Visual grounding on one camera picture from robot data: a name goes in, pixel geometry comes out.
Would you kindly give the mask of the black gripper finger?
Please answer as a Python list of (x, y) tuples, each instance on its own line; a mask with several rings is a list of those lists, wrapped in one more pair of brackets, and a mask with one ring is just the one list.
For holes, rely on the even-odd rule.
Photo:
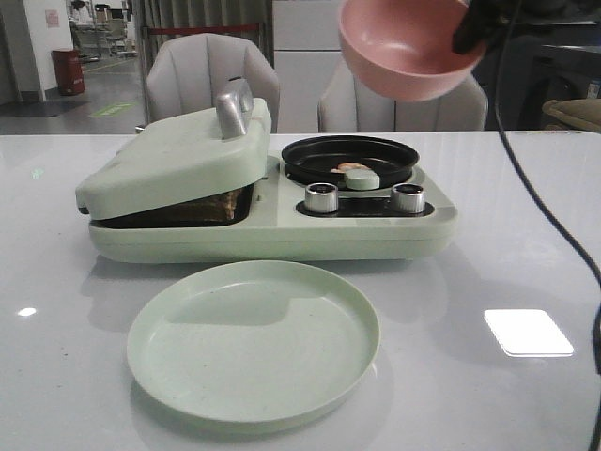
[(490, 42), (510, 22), (514, 12), (514, 1), (471, 1), (453, 34), (453, 52), (467, 54), (481, 42)]

